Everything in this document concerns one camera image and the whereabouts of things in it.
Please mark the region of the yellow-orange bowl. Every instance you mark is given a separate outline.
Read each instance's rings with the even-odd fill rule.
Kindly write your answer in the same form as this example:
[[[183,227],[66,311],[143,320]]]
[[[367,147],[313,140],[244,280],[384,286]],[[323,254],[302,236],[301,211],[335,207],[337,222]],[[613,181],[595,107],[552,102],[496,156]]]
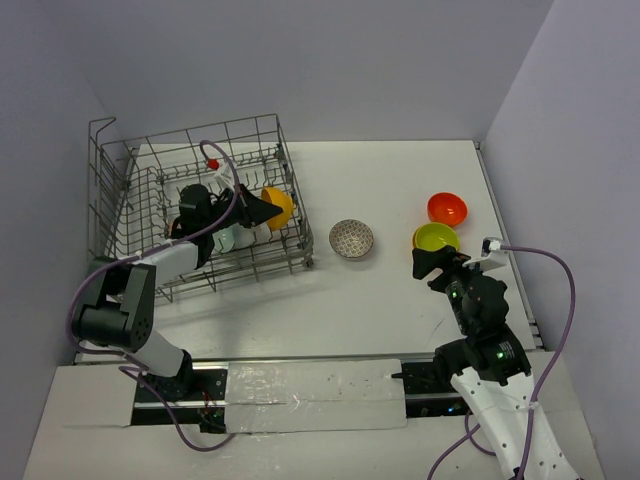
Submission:
[[[261,199],[274,206],[280,207],[282,212],[267,221],[271,231],[283,228],[294,212],[294,202],[291,196],[275,187],[265,187],[261,191]]]

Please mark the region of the light blue ribbed bowl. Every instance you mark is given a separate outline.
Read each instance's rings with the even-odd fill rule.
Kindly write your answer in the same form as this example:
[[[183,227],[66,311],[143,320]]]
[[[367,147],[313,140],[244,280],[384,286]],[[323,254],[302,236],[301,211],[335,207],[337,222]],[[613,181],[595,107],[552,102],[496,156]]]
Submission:
[[[225,254],[232,251],[236,244],[235,228],[233,226],[221,229],[212,235],[214,251]]]

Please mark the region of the white patterned bowl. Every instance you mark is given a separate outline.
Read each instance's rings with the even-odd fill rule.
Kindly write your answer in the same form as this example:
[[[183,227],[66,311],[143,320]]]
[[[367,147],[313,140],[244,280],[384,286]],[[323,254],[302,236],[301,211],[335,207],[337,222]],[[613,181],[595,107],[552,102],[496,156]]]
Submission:
[[[233,226],[233,239],[235,249],[244,249],[256,242],[256,236],[252,228],[245,228],[239,224]]]

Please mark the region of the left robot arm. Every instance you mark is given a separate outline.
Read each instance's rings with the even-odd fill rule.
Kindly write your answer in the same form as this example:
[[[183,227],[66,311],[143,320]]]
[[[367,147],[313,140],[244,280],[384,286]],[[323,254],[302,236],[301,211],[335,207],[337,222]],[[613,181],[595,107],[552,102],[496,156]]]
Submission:
[[[157,288],[203,267],[214,251],[218,231],[261,224],[275,230],[287,223],[293,209],[293,200],[272,187],[253,195],[240,184],[213,195],[201,184],[186,186],[167,243],[127,260],[97,257],[91,262],[72,304],[71,338],[141,367],[142,379],[161,398],[183,399],[195,386],[193,361],[154,327]]]

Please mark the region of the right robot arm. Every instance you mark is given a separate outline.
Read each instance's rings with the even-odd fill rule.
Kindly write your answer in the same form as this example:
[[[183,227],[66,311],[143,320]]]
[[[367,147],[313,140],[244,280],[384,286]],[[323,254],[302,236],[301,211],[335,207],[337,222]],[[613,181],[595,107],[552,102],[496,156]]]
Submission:
[[[439,387],[456,391],[489,441],[506,479],[576,479],[539,402],[540,390],[555,366],[554,355],[539,376],[506,323],[506,284],[489,276],[505,265],[514,246],[498,238],[483,242],[472,258],[445,246],[415,248],[412,275],[446,295],[461,338],[438,347],[433,359]]]

